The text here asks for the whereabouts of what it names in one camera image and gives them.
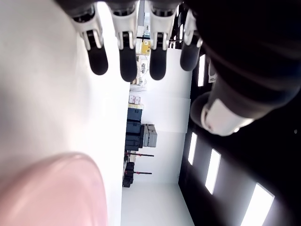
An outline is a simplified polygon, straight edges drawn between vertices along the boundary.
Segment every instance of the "rectangular ceiling light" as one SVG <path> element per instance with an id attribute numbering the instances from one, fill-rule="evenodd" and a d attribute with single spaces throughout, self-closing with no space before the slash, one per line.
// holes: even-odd
<path id="1" fill-rule="evenodd" d="M 274 200 L 274 195 L 256 184 L 241 226 L 262 226 Z"/>
<path id="2" fill-rule="evenodd" d="M 181 24 L 181 27 L 180 27 L 180 40 L 182 40 L 183 38 L 183 24 Z"/>
<path id="3" fill-rule="evenodd" d="M 192 133 L 189 154 L 188 154 L 188 162 L 190 163 L 190 165 L 193 164 L 194 153 L 196 151 L 196 145 L 197 145 L 197 138 L 198 138 L 197 135 L 195 133 Z"/>
<path id="4" fill-rule="evenodd" d="M 205 75 L 205 54 L 199 58 L 198 87 L 204 85 L 204 75 Z"/>
<path id="5" fill-rule="evenodd" d="M 205 183 L 205 186 L 210 192 L 210 194 L 213 194 L 218 168 L 220 166 L 220 160 L 221 154 L 219 154 L 216 150 L 212 149 L 207 179 Z"/>

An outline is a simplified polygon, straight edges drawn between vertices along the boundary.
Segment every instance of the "pink object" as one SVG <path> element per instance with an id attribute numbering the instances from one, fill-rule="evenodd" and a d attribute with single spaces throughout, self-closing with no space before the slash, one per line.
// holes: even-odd
<path id="1" fill-rule="evenodd" d="M 30 166 L 0 194 L 0 226 L 107 226 L 98 167 L 79 153 Z"/>

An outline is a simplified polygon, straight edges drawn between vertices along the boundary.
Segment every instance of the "white wall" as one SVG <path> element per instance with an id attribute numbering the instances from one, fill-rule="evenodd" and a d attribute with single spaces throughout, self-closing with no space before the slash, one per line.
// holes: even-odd
<path id="1" fill-rule="evenodd" d="M 109 70 L 96 76 L 54 1 L 0 1 L 0 177 L 55 153 L 87 153 L 103 176 L 109 226 L 119 226 L 129 83 L 100 4 Z"/>
<path id="2" fill-rule="evenodd" d="M 180 66 L 181 51 L 167 50 L 166 74 L 160 81 L 144 75 L 147 91 L 131 92 L 141 97 L 144 105 L 142 123 L 155 124 L 157 146 L 144 147 L 140 153 L 155 157 L 137 157 L 135 170 L 152 172 L 152 175 L 134 175 L 135 181 L 178 183 L 185 134 L 190 111 L 190 87 L 192 72 Z"/>
<path id="3" fill-rule="evenodd" d="M 193 226 L 178 185 L 133 183 L 123 188 L 121 226 Z"/>

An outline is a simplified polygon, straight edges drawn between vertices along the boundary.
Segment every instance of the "cardboard box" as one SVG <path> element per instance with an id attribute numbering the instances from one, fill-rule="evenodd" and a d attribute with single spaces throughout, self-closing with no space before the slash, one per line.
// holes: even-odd
<path id="1" fill-rule="evenodd" d="M 139 105 L 141 101 L 141 97 L 135 97 L 135 105 Z"/>
<path id="2" fill-rule="evenodd" d="M 130 108 L 137 108 L 137 105 L 134 105 L 134 104 L 128 104 L 128 107 L 130 107 Z"/>
<path id="3" fill-rule="evenodd" d="M 129 96 L 128 102 L 129 102 L 130 104 L 134 104 L 134 103 L 135 103 L 135 96 Z"/>

